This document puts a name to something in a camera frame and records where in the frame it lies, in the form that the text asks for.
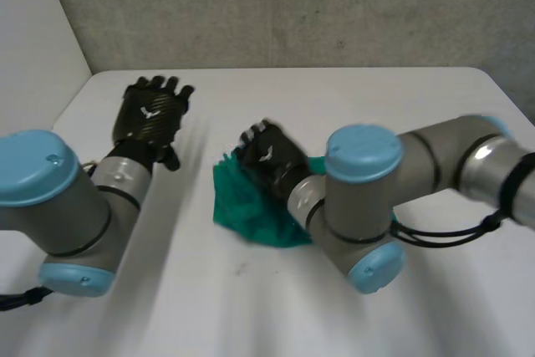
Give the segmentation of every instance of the carbon fiber hand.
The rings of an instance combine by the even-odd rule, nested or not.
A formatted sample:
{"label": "carbon fiber hand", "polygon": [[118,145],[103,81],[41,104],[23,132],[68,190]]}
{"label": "carbon fiber hand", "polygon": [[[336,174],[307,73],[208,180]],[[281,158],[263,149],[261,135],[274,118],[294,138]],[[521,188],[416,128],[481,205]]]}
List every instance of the carbon fiber hand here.
{"label": "carbon fiber hand", "polygon": [[293,188],[312,175],[306,154],[268,120],[253,125],[241,140],[235,152],[245,172],[280,200],[286,201]]}
{"label": "carbon fiber hand", "polygon": [[171,142],[181,128],[182,116],[188,111],[189,97],[194,88],[186,85],[175,94],[177,77],[166,79],[160,75],[151,81],[139,77],[123,96],[115,127],[115,145],[126,140],[138,141],[155,152],[155,161],[163,163],[170,171],[176,171],[180,162]]}

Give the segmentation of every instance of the white tabletop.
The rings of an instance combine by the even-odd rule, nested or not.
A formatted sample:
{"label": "white tabletop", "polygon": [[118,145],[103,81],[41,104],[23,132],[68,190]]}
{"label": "white tabletop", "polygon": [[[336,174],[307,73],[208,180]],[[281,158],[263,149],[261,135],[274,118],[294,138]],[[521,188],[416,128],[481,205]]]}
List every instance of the white tabletop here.
{"label": "white tabletop", "polygon": [[[2,355],[531,356],[535,232],[512,223],[462,247],[407,246],[402,274],[356,293],[316,247],[278,250],[212,223],[212,165],[269,117],[311,156],[351,123],[396,132],[463,114],[501,117],[535,149],[535,129],[475,69],[219,69],[95,75],[54,129],[81,161],[99,160],[127,84],[177,75],[193,84],[176,140],[182,169],[158,168],[114,287],[103,298],[54,294],[0,314]],[[408,225],[470,227],[490,211],[443,191],[396,208]],[[0,293],[35,284],[43,254],[0,236]]]}

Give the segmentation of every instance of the blue end cap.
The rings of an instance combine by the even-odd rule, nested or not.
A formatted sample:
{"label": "blue end cap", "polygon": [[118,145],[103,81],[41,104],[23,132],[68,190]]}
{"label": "blue end cap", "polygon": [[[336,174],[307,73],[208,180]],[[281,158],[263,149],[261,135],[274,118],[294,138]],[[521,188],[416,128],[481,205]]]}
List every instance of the blue end cap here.
{"label": "blue end cap", "polygon": [[366,254],[349,271],[347,279],[361,293],[375,293],[400,273],[405,251],[397,242],[387,242]]}
{"label": "blue end cap", "polygon": [[113,272],[72,263],[44,263],[39,272],[39,282],[45,288],[79,297],[102,296],[114,279]]}
{"label": "blue end cap", "polygon": [[74,152],[50,131],[0,137],[0,207],[25,207],[67,188],[79,170]]}
{"label": "blue end cap", "polygon": [[509,127],[505,124],[505,122],[496,116],[480,116],[485,120],[490,121],[493,123],[500,131],[502,132],[504,137],[512,138],[512,132],[509,130]]}
{"label": "blue end cap", "polygon": [[403,159],[398,136],[378,125],[348,125],[327,141],[327,174],[347,183],[365,183],[391,173]]}

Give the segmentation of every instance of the green towel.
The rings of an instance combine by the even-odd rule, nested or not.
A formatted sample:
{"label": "green towel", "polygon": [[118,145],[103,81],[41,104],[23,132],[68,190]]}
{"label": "green towel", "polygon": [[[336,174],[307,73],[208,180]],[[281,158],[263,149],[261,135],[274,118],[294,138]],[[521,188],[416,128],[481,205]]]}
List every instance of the green towel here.
{"label": "green towel", "polygon": [[[213,168],[216,200],[214,222],[249,242],[272,247],[310,244],[310,236],[290,215],[286,206],[255,186],[237,158],[224,155]],[[324,157],[310,158],[311,170],[325,174]]]}

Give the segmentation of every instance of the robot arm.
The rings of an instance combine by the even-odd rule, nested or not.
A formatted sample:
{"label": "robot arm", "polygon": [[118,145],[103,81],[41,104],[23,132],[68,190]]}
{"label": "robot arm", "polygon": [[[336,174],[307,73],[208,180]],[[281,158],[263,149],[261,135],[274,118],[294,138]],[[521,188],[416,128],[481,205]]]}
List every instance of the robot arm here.
{"label": "robot arm", "polygon": [[188,111],[191,86],[175,94],[171,77],[127,88],[113,130],[114,149],[91,177],[54,133],[31,130],[0,139],[0,222],[48,255],[39,281],[58,293],[108,291],[129,241],[156,162],[176,171],[171,147]]}
{"label": "robot arm", "polygon": [[[401,270],[405,252],[394,237],[422,247],[442,247],[478,238],[507,217],[535,228],[534,157],[509,138],[499,120],[462,116],[402,135],[375,125],[347,126],[329,138],[325,177],[303,168],[304,154],[294,151],[285,159],[284,149],[293,142],[277,130],[265,120],[253,126],[242,136],[238,159],[286,203],[361,293],[384,287]],[[270,131],[277,135],[263,138]],[[275,169],[265,161],[266,155],[278,157]],[[270,173],[258,174],[262,169]],[[463,231],[472,234],[465,240],[444,244],[402,237],[397,231],[403,226],[392,222],[392,207],[446,188],[484,201],[497,213]]]}

